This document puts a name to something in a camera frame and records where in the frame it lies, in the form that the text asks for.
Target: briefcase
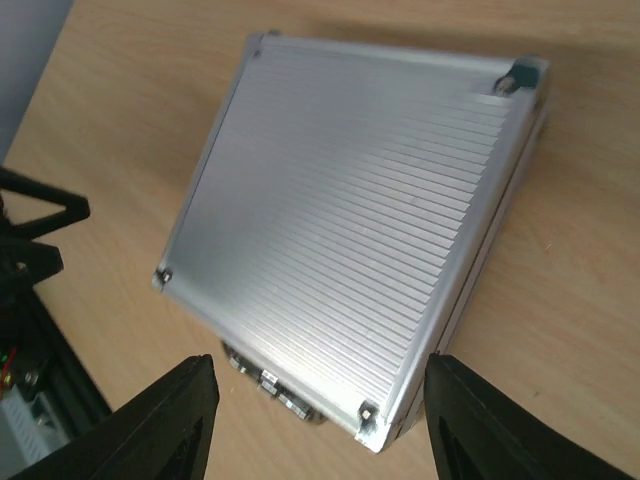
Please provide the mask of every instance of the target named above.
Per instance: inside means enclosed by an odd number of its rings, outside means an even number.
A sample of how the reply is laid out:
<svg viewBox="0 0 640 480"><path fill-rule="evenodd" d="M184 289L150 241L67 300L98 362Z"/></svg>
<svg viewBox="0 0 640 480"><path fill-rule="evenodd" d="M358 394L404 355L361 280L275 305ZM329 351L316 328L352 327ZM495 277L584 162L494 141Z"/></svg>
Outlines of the briefcase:
<svg viewBox="0 0 640 480"><path fill-rule="evenodd" d="M251 35L153 283L296 416L379 452L421 413L548 104L533 55Z"/></svg>

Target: wire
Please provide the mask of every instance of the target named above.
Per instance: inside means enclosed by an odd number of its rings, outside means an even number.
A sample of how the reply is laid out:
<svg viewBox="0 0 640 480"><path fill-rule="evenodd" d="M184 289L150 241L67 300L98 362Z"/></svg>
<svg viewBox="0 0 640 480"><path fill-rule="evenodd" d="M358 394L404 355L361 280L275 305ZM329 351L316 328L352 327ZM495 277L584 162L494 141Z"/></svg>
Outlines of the wire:
<svg viewBox="0 0 640 480"><path fill-rule="evenodd" d="M9 374L9 366L11 365L11 362L13 362L13 359L15 358L16 353L18 353L18 349L14 347L11 350L11 353L9 354L9 358L7 359L7 361L4 362L4 367L2 367L2 375L0 375L0 400L4 398L4 391L5 391L4 379L7 378L7 375Z"/></svg>

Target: wooden table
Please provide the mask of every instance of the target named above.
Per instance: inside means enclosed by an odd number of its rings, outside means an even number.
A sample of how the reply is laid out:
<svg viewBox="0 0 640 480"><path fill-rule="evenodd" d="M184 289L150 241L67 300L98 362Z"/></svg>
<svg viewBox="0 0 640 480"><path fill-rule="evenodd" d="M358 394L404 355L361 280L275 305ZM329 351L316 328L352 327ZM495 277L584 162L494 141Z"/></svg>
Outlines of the wooden table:
<svg viewBox="0 0 640 480"><path fill-rule="evenodd" d="M77 0L8 165L89 196L91 218L46 239L66 269L39 291L112 407L213 353L209 478L436 478L424 422L379 456L305 425L150 286L245 36L273 28L553 62L552 118L452 353L640 475L635 0Z"/></svg>

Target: silver metal case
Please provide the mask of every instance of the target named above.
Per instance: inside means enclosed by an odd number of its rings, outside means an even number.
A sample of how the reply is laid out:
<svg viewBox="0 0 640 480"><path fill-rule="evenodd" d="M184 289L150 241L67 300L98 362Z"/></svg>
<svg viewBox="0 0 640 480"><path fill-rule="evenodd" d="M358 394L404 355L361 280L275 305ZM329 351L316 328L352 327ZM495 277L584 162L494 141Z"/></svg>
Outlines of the silver metal case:
<svg viewBox="0 0 640 480"><path fill-rule="evenodd" d="M546 116L548 68L250 36L154 285L382 450L458 324Z"/></svg>

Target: aluminum box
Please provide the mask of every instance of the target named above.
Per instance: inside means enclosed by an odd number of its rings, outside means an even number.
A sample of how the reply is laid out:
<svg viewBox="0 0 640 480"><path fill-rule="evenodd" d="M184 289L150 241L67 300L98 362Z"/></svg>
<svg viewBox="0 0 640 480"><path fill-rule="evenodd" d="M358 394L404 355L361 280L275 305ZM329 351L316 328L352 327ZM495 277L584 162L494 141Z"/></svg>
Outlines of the aluminum box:
<svg viewBox="0 0 640 480"><path fill-rule="evenodd" d="M154 284L299 416L292 397L382 450L460 320L548 69L250 36Z"/></svg>

